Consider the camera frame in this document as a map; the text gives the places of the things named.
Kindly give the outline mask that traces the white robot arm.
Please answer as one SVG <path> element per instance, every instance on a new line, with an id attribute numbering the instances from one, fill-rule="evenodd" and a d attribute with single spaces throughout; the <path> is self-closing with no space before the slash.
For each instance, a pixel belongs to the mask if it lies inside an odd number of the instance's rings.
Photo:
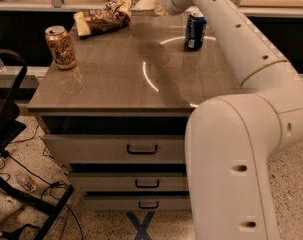
<path id="1" fill-rule="evenodd" d="M 197 240 L 280 240 L 267 159 L 303 138 L 303 80 L 230 0 L 161 0 L 171 15 L 196 6 L 243 93 L 190 115 L 185 159 Z"/>

